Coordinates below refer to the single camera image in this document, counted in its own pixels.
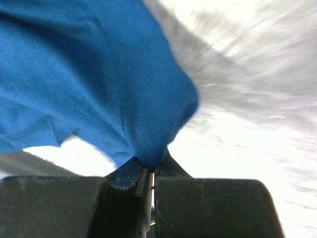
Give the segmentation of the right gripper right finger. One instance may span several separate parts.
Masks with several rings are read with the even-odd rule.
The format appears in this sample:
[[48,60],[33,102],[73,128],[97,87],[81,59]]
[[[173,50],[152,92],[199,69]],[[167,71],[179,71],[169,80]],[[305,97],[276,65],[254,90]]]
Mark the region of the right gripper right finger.
[[155,170],[158,238],[282,238],[267,187],[256,179],[194,178],[166,152]]

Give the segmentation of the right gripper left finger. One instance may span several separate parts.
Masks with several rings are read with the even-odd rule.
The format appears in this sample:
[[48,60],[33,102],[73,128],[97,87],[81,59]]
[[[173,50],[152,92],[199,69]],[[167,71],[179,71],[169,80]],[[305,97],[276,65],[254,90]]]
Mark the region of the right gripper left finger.
[[144,238],[146,170],[132,158],[106,177],[6,177],[3,238]]

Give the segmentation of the dark blue t-shirt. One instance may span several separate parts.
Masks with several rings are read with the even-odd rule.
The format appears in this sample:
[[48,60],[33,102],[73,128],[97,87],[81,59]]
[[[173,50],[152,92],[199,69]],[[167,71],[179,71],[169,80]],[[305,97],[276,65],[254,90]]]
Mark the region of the dark blue t-shirt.
[[1,1],[2,152],[75,135],[154,169],[198,103],[142,1]]

